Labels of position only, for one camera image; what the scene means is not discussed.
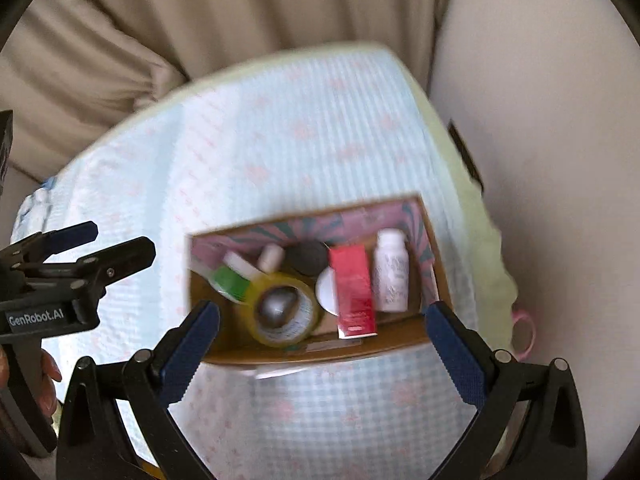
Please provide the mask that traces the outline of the person's left hand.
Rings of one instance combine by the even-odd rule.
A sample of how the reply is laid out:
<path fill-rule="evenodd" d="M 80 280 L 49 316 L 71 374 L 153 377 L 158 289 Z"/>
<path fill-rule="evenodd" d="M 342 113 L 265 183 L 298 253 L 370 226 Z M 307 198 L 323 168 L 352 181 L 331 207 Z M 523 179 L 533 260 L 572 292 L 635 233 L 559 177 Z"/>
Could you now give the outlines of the person's left hand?
<path fill-rule="evenodd" d="M 46 350 L 40 350 L 40 390 L 37 398 L 38 406 L 44 417 L 51 418 L 58 407 L 55 384 L 62 382 L 62 375 L 58 364 Z M 0 359 L 0 388 L 6 388 L 10 378 L 10 363 L 6 350 L 1 349 Z"/>

